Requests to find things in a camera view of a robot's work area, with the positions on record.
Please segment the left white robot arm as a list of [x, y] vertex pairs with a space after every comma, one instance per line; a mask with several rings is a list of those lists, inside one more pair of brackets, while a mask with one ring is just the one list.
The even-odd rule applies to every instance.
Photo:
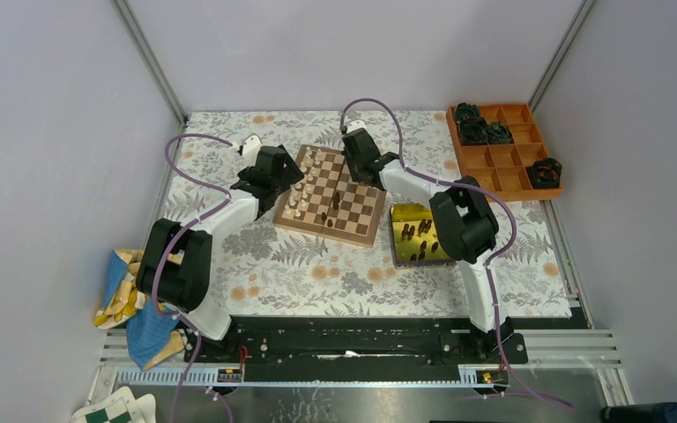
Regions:
[[136, 279], [153, 310], [159, 302], [171, 306], [206, 337], [204, 349], [218, 362], [231, 360], [239, 341], [228, 332], [231, 316], [210, 293], [213, 247], [261, 218], [304, 176], [284, 145], [242, 146], [240, 153], [248, 165], [222, 204], [186, 225], [169, 219], [153, 224]]

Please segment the yellow tin box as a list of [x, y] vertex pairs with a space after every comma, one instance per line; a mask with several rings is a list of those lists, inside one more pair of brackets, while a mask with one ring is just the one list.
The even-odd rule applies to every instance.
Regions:
[[450, 267], [456, 261], [443, 250], [431, 211], [420, 204], [394, 204], [389, 211], [394, 266]]

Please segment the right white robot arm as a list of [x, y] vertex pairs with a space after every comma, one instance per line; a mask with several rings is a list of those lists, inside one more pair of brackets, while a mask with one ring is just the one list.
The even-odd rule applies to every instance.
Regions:
[[495, 247], [499, 232], [486, 190], [472, 176], [454, 182], [437, 180], [401, 164], [393, 152], [381, 154], [366, 129], [342, 130], [346, 165], [354, 182], [399, 194], [431, 211], [437, 241], [444, 253], [458, 262], [469, 304], [469, 319], [481, 332], [470, 340], [472, 355], [491, 363], [505, 351], [495, 330], [495, 296], [483, 276], [479, 257]]

